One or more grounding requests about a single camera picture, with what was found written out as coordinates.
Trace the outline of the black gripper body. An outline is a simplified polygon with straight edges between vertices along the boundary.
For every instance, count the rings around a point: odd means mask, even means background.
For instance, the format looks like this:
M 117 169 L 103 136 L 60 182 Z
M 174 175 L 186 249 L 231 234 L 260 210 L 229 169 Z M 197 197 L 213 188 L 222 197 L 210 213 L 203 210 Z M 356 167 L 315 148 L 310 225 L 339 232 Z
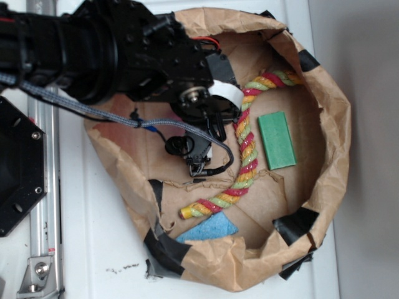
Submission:
M 234 72 L 173 18 L 138 18 L 130 26 L 130 98 L 168 103 L 191 125 L 227 124 L 241 113 Z

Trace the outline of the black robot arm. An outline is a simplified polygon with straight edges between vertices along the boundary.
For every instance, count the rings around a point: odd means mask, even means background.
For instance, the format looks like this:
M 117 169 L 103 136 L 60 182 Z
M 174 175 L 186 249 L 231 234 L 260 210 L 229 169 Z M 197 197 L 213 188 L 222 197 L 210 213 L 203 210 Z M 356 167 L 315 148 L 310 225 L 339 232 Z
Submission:
M 168 103 L 193 125 L 229 123 L 240 114 L 227 58 L 203 49 L 174 15 L 136 1 L 84 1 L 72 14 L 44 16 L 1 4 L 1 71 L 45 87 L 55 84 L 86 105 L 122 93 L 135 102 Z

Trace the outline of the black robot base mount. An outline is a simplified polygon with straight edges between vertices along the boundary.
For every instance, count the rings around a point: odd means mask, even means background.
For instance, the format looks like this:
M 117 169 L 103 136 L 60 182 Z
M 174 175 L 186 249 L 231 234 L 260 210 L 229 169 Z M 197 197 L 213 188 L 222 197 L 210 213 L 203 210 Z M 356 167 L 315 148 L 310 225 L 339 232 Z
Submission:
M 1 97 L 1 237 L 8 236 L 46 194 L 45 136 Z

